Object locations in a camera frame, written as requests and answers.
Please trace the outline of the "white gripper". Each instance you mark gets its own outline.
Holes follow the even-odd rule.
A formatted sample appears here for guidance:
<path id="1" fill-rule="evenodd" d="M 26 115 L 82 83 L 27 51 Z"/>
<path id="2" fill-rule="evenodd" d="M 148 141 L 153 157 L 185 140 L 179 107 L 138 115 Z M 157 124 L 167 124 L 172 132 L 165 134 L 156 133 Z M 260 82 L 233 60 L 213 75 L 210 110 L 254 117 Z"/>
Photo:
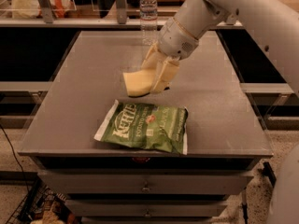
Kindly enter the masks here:
<path id="1" fill-rule="evenodd" d="M 170 18 L 158 34 L 158 45 L 150 46 L 141 64 L 142 70 L 157 66 L 150 93 L 160 93 L 168 88 L 178 73 L 179 59 L 188 58 L 198 45 L 196 38 L 189 35 L 175 18 Z"/>

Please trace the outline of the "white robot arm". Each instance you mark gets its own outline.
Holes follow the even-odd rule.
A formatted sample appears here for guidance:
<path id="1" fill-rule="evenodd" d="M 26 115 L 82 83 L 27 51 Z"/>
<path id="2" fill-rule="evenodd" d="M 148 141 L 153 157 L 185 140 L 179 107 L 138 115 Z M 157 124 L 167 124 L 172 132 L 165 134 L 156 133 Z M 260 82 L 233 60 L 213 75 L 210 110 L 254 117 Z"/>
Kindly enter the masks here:
<path id="1" fill-rule="evenodd" d="M 285 81 L 299 92 L 299 14 L 278 0 L 186 0 L 158 35 L 164 56 L 188 58 L 200 37 L 237 18 Z M 282 162 L 266 224 L 299 224 L 299 146 Z"/>

